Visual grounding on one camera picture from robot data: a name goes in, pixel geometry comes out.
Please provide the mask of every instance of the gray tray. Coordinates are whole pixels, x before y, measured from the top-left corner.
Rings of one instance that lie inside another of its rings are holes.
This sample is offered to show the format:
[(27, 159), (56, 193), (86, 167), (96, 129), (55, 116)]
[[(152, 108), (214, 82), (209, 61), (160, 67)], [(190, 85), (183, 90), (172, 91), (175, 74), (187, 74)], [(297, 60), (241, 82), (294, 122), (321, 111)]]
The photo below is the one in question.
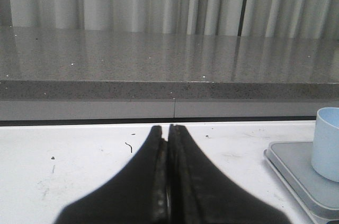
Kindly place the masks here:
[(339, 183), (319, 175), (311, 166), (311, 141), (269, 144), (265, 156), (316, 224), (339, 224)]

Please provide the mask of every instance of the curtain fold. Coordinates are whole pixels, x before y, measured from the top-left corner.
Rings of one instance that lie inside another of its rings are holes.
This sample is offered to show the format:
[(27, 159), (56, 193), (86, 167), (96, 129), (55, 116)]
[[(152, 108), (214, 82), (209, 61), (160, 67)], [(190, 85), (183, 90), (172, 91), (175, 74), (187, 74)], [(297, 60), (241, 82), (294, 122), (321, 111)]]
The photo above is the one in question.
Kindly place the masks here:
[(0, 0), (0, 25), (339, 39), (339, 0)]

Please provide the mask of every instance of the gray countertop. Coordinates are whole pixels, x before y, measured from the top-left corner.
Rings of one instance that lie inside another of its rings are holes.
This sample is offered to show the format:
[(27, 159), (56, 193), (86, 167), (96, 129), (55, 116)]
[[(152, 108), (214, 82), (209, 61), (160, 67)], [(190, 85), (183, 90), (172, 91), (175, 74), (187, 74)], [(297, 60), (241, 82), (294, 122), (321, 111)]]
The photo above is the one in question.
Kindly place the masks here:
[(339, 41), (0, 27), (0, 83), (0, 100), (337, 100)]

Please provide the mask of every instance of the plastic cup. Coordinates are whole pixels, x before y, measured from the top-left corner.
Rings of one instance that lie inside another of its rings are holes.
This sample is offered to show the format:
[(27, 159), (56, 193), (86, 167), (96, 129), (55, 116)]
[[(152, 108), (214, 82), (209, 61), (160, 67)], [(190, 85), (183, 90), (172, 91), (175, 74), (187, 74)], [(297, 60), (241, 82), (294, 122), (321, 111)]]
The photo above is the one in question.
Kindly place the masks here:
[(323, 177), (339, 182), (339, 108), (317, 112), (313, 139), (312, 167)]

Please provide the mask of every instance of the black mark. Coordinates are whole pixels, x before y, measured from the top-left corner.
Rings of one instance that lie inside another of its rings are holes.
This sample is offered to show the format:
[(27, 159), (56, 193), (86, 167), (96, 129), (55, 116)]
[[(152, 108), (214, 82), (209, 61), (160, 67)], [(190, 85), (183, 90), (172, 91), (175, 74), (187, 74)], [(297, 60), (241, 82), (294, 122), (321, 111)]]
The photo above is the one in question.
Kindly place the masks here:
[(128, 145), (131, 148), (131, 153), (132, 153), (132, 146), (129, 145), (128, 143), (125, 142), (126, 145)]

